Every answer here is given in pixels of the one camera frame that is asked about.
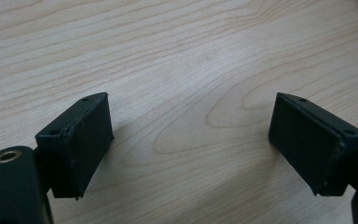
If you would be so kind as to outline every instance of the light wood tabletop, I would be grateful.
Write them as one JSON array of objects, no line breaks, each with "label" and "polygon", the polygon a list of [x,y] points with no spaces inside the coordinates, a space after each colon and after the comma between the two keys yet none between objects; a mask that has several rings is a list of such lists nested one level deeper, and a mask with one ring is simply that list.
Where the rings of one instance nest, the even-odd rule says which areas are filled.
[{"label": "light wood tabletop", "polygon": [[268,132],[278,91],[358,127],[358,0],[0,1],[0,149],[101,91],[116,140],[56,223],[351,223]]}]

